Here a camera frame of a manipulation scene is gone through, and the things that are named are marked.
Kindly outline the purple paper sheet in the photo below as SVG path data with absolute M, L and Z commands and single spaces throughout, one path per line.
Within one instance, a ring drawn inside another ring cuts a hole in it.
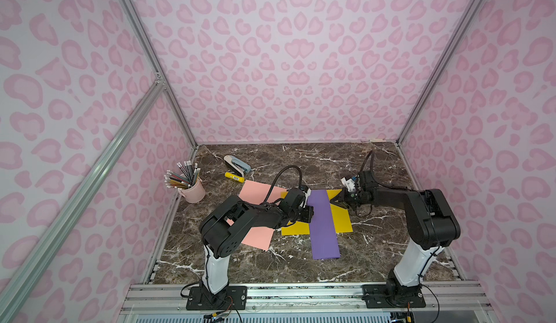
M 308 204 L 314 208 L 314 216 L 309 223 L 313 259 L 339 259 L 340 247 L 327 191 L 312 191 Z

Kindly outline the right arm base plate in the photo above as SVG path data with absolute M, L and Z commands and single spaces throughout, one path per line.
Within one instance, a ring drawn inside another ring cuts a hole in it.
M 368 309 L 407 309 L 425 308 L 426 301 L 419 285 L 405 287 L 402 285 L 363 285 L 362 300 Z

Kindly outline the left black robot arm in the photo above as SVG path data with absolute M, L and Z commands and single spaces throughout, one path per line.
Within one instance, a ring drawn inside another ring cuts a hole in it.
M 252 204 L 231 196 L 221 203 L 199 228 L 206 257 L 202 288 L 213 296 L 227 288 L 230 256 L 251 229 L 278 230 L 298 221 L 311 222 L 314 208 L 308 205 L 310 195 L 311 189 L 302 185 L 291 188 L 285 197 L 273 202 Z

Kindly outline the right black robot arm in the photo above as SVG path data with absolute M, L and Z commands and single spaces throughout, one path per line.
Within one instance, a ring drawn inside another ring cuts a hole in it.
M 406 298 L 421 290 L 432 262 L 460 237 L 460 225 L 439 189 L 417 191 L 379 182 L 371 170 L 342 179 L 343 189 L 330 202 L 346 210 L 391 207 L 405 213 L 410 240 L 400 262 L 390 272 L 385 295 Z

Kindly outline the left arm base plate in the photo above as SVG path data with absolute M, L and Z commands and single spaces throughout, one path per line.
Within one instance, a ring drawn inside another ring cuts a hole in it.
M 192 287 L 185 296 L 187 311 L 220 311 L 224 309 L 244 310 L 248 297 L 246 286 L 228 285 L 217 294 L 212 294 L 204 285 Z

